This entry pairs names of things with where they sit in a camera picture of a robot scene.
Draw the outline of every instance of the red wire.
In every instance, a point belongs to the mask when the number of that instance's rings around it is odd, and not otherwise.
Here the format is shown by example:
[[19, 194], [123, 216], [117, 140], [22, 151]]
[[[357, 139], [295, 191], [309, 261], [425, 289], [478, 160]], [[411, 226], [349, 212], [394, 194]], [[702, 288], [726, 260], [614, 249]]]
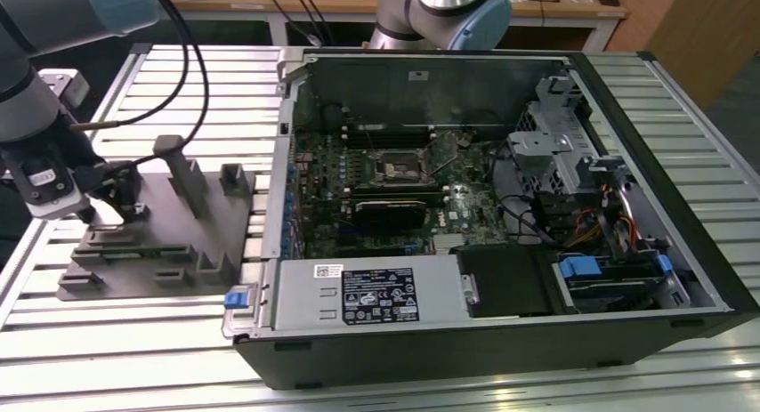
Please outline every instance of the red wire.
[[583, 222], [583, 216], [586, 214], [593, 213], [594, 210], [593, 209], [586, 209], [582, 214], [579, 214], [578, 219], [575, 220], [575, 233], [578, 234], [579, 232], [582, 232], [582, 222]]

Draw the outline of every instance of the warning label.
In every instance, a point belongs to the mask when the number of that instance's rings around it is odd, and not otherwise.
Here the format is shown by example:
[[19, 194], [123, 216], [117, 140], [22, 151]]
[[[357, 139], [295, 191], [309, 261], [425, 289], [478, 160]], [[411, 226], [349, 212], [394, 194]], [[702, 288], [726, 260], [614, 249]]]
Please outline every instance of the warning label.
[[419, 321], [411, 268], [343, 271], [343, 321], [347, 325]]

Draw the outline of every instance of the colorful wires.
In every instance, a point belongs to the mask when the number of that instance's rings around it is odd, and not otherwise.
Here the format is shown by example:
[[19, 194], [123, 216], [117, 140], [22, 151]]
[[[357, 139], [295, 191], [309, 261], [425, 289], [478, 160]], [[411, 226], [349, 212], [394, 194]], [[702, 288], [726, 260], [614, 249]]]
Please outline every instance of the colorful wires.
[[619, 214], [618, 217], [629, 225], [629, 241], [631, 242], [631, 247], [637, 251], [637, 222], [627, 215]]

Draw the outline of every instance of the wooden desk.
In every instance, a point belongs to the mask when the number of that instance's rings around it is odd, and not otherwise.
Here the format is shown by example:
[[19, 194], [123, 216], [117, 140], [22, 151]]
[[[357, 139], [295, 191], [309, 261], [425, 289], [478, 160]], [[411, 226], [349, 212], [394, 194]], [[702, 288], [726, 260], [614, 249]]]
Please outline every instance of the wooden desk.
[[[265, 20], [270, 24], [274, 45], [289, 45], [286, 18], [273, 0], [173, 0], [193, 20]], [[309, 20], [299, 0], [278, 0], [295, 21]], [[315, 0], [330, 22], [375, 23], [377, 0]], [[629, 15], [625, 7], [601, 5], [598, 0], [561, 0], [542, 4], [534, 1], [514, 2], [511, 26], [587, 28], [593, 32], [585, 51], [602, 51], [621, 19]]]

